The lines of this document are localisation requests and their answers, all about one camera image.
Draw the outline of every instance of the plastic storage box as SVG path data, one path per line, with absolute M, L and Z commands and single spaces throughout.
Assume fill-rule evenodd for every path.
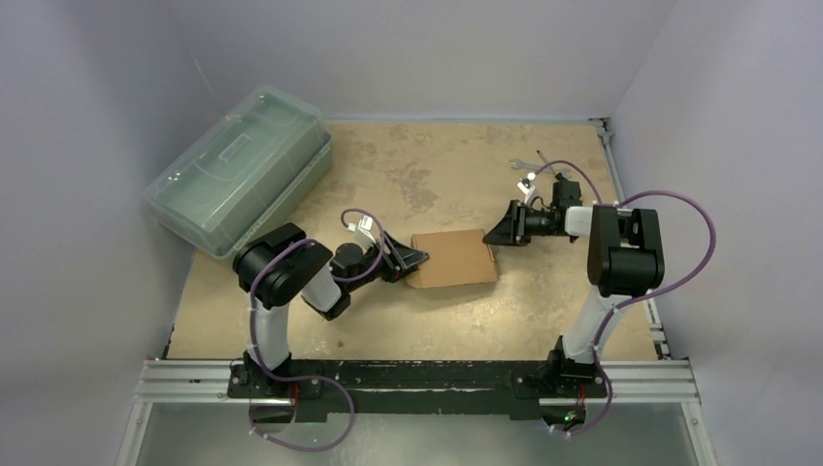
M 217 258 L 282 224 L 331 168 L 320 111 L 261 87 L 144 192 L 160 222 Z

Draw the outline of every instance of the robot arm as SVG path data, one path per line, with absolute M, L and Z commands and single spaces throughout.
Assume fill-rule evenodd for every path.
M 320 243 L 305 245 L 293 251 L 263 278 L 256 292 L 260 309 L 256 312 L 255 325 L 258 348 L 270 370 L 279 368 L 289 358 L 288 307 L 298 294 L 318 314 L 332 320 L 348 307 L 350 293 L 354 290 L 378 278 L 395 283 L 429 258 L 428 253 L 402 245 L 387 233 L 384 233 L 385 245 L 375 240 L 368 233 L 371 221 L 364 216 L 356 227 L 349 227 L 355 232 L 355 240 L 365 246 L 365 251 L 357 244 L 346 243 L 340 245 L 333 256 Z M 306 232 L 287 223 L 240 250 L 232 263 L 240 288 L 248 293 L 251 283 L 266 264 L 289 245 L 304 238 Z M 364 275 L 378 257 L 380 248 L 385 248 L 380 264 Z M 349 280 L 336 282 L 335 278 Z M 245 357 L 260 364 L 251 348 Z
M 535 188 L 521 185 L 532 179 L 518 183 L 527 200 L 534 197 Z M 572 242 L 580 236 L 590 237 L 587 273 L 591 288 L 577 320 L 560 337 L 553 352 L 567 365 L 593 365 L 592 342 L 606 314 L 620 302 L 646 294 L 663 280 L 660 228 L 653 210 L 582 207 L 579 183 L 560 175 L 556 179 L 547 208 L 534 209 L 517 200 L 510 201 L 506 215 L 483 242 L 522 247 L 531 242 L 532 236 L 569 236 Z M 619 318 L 615 316 L 609 322 L 601 336 L 601 347 Z

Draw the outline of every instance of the floor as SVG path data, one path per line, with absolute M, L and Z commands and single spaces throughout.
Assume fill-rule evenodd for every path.
M 614 188 L 589 125 L 341 123 L 330 125 L 335 166 L 291 221 L 333 250 L 350 242 L 346 207 L 380 219 L 392 236 L 484 228 L 521 197 L 511 158 L 565 158 L 581 166 L 604 200 Z M 580 176 L 584 202 L 591 190 Z M 550 197 L 552 178 L 538 186 Z M 497 283 L 414 289 L 370 283 L 328 322 L 292 302 L 289 345 L 296 358 L 543 359 L 574 322 L 588 291 L 585 239 L 536 238 L 526 248 L 495 248 Z M 197 252 L 181 299 L 169 358 L 238 357 L 247 342 L 247 303 L 229 262 Z M 614 331 L 605 359 L 656 359 L 642 306 Z

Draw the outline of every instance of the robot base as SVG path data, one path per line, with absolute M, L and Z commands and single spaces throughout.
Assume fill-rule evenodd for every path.
M 512 420 L 542 419 L 569 425 L 571 412 L 583 422 L 577 392 L 568 396 L 543 377 L 548 361 L 356 361 L 287 359 L 275 373 L 284 377 L 322 375 L 339 382 L 354 400 L 357 413 L 404 415 L 506 415 Z M 288 398 L 289 384 L 266 378 L 245 354 L 231 366 L 229 398 Z M 299 382 L 296 422 L 323 422 L 329 413 L 347 413 L 342 393 L 325 383 Z M 605 398 L 593 377 L 586 398 Z M 569 399 L 568 405 L 541 406 L 546 398 Z

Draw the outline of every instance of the wire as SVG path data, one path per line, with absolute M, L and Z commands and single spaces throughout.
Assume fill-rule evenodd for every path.
M 629 306 L 640 303 L 641 301 L 655 298 L 657 296 L 662 296 L 690 282 L 697 276 L 697 274 L 699 274 L 704 268 L 706 268 L 706 264 L 708 264 L 708 261 L 714 255 L 714 248 L 717 245 L 717 232 L 714 230 L 714 222 L 711 220 L 711 216 L 708 215 L 708 212 L 706 212 L 706 209 L 704 209 L 703 206 L 698 204 L 697 201 L 688 196 L 664 189 L 653 189 L 650 191 L 644 191 L 635 194 L 634 196 L 629 197 L 625 201 L 618 203 L 616 207 L 624 207 L 629 203 L 637 201 L 638 199 L 651 196 L 664 196 L 678 199 L 692 206 L 693 208 L 695 208 L 695 210 L 697 210 L 698 213 L 700 213 L 700 215 L 703 217 L 703 220 L 706 222 L 706 226 L 708 227 L 708 248 L 706 249 L 706 254 L 704 254 L 703 259 L 701 259 L 700 263 L 698 263 L 697 266 L 694 269 L 692 269 L 691 272 L 686 274 L 686 276 L 682 279 L 668 286 L 656 289 L 648 294 L 645 294 L 644 296 L 638 296 L 636 298 L 630 298 L 625 301 L 622 301 L 615 305 L 611 312 L 606 314 L 606 317 L 604 317 L 603 321 L 600 323 L 600 327 L 598 327 L 597 332 L 594 335 L 594 340 L 592 342 L 594 345 L 594 349 L 592 351 L 592 358 L 594 359 L 595 367 L 597 368 L 598 372 L 603 374 L 603 380 L 604 382 L 606 382 L 606 387 L 609 391 L 606 397 L 606 405 L 603 407 L 603 410 L 600 411 L 597 417 L 594 418 L 594 420 L 583 424 L 583 426 L 575 432 L 567 432 L 566 435 L 570 437 L 582 434 L 583 432 L 586 432 L 594 428 L 594 426 L 599 424 L 600 421 L 602 421 L 603 418 L 606 417 L 606 413 L 608 413 L 609 408 L 611 408 L 611 402 L 614 399 L 614 390 L 611 385 L 611 379 L 609 378 L 609 375 L 606 374 L 606 371 L 603 369 L 603 364 L 601 363 L 600 357 L 598 356 L 598 346 L 600 345 L 600 339 L 603 338 L 603 333 L 606 331 L 606 327 L 609 325 L 611 318 L 614 317 L 616 313 L 620 312 L 620 310 L 624 308 L 628 308 Z
M 594 192 L 594 197 L 595 197 L 595 199 L 597 199 L 597 203 L 598 204 L 603 204 L 603 198 L 600 197 L 600 191 L 597 190 L 597 187 L 595 187 L 594 182 L 591 181 L 589 176 L 586 175 L 586 172 L 584 172 L 582 168 L 576 166 L 574 163 L 570 162 L 569 160 L 552 160 L 550 162 L 546 162 L 544 164 L 544 166 L 542 166 L 541 168 L 535 170 L 535 175 L 539 175 L 540 172 L 542 172 L 543 170 L 547 169 L 548 167 L 551 167 L 552 165 L 557 165 L 558 163 L 569 165 L 570 167 L 574 168 L 578 173 L 580 173 L 580 175 L 583 177 L 583 179 L 586 180 L 587 183 L 589 183 L 589 187 L 592 188 L 592 192 Z
M 369 266 L 368 269 L 366 269 L 366 272 L 363 272 L 362 274 L 358 275 L 357 277 L 346 278 L 346 277 L 332 276 L 332 279 L 334 279 L 335 282 L 340 282 L 340 283 L 357 282 L 358 280 L 362 280 L 362 279 L 365 279 L 366 277 L 368 277 L 369 274 L 374 272 L 375 269 L 377 269 L 378 266 L 380 265 L 380 261 L 385 256 L 385 245 L 388 243 L 388 241 L 386 239 L 385 231 L 383 231 L 383 225 L 380 224 L 380 221 L 378 220 L 378 218 L 376 216 L 370 214 L 368 211 L 364 211 L 363 209 L 358 209 L 356 207 L 351 207 L 351 208 L 348 208 L 348 209 L 344 209 L 340 213 L 340 223 L 342 223 L 344 227 L 348 228 L 348 223 L 346 223 L 346 214 L 348 214 L 350 212 L 356 212 L 358 214 L 363 214 L 364 216 L 369 216 L 369 217 L 372 218 L 372 220 L 375 221 L 375 225 L 377 226 L 378 231 L 380 232 L 379 252 L 378 252 L 378 256 L 375 257 L 375 261 L 372 262 L 372 265 Z
M 268 264 L 266 264 L 265 267 L 263 267 L 263 269 L 260 271 L 260 273 L 257 274 L 257 277 L 254 278 L 254 281 L 251 282 L 251 287 L 248 290 L 248 296 L 249 296 L 249 302 L 250 302 L 250 309 L 249 309 L 249 313 L 248 313 L 249 314 L 248 328 L 249 328 L 249 334 L 250 334 L 250 338 L 251 338 L 251 348 L 254 351 L 255 360 L 257 361 L 257 364 L 260 366 L 260 369 L 262 369 L 263 372 L 270 379 L 272 379 L 274 381 L 277 381 L 277 382 L 290 383 L 290 382 L 318 380 L 318 381 L 330 383 L 333 386 L 335 386 L 335 388 L 337 388 L 343 394 L 343 396 L 346 398 L 346 401 L 348 402 L 348 409 L 349 409 L 349 412 L 351 413 L 351 416 L 348 418 L 348 425 L 346 426 L 346 429 L 343 431 L 343 433 L 340 435 L 340 437 L 338 437 L 334 441 L 332 441 L 332 442 L 330 442 L 330 443 L 328 443 L 324 446 L 321 446 L 321 447 L 303 447 L 303 446 L 300 446 L 300 445 L 291 444 L 291 443 L 288 443 L 288 442 L 283 441 L 281 439 L 277 439 L 275 437 L 272 437 L 269 434 L 267 434 L 267 433 L 261 431 L 260 429 L 258 429 L 257 426 L 254 425 L 254 418 L 251 416 L 251 414 L 249 414 L 248 422 L 251 424 L 251 431 L 254 432 L 255 434 L 257 434 L 259 437 L 261 437 L 264 440 L 268 440 L 269 442 L 272 442 L 274 444 L 280 445 L 281 447 L 286 447 L 287 449 L 293 449 L 295 451 L 305 451 L 305 452 L 318 452 L 318 451 L 326 451 L 328 449 L 332 449 L 332 448 L 336 447 L 337 445 L 339 445 L 346 438 L 348 433 L 351 432 L 351 428 L 354 426 L 354 418 L 355 418 L 354 400 L 351 399 L 351 395 L 348 393 L 348 391 L 346 391 L 345 387 L 343 387 L 337 381 L 335 381 L 333 379 L 329 379 L 328 377 L 323 377 L 323 376 L 281 377 L 281 376 L 278 376 L 277 374 L 273 373 L 268 368 L 268 366 L 266 366 L 265 362 L 263 362 L 263 355 L 260 353 L 260 347 L 257 346 L 257 319 L 256 319 L 256 313 L 257 313 L 258 304 L 257 304 L 257 297 L 256 297 L 257 295 L 256 295 L 256 293 L 257 293 L 257 287 L 260 285 L 260 282 L 262 282 L 263 278 L 269 272 L 272 271 L 272 269 L 275 267 L 275 265 L 277 265 L 280 261 L 284 260 L 289 254 L 291 254 L 296 249 L 301 248 L 303 246 L 312 245 L 314 243 L 316 243 L 315 240 L 306 238 L 306 239 L 297 241 L 297 242 L 292 243 L 291 245 L 289 245 L 288 248 L 283 250 L 274 259 L 272 259 Z

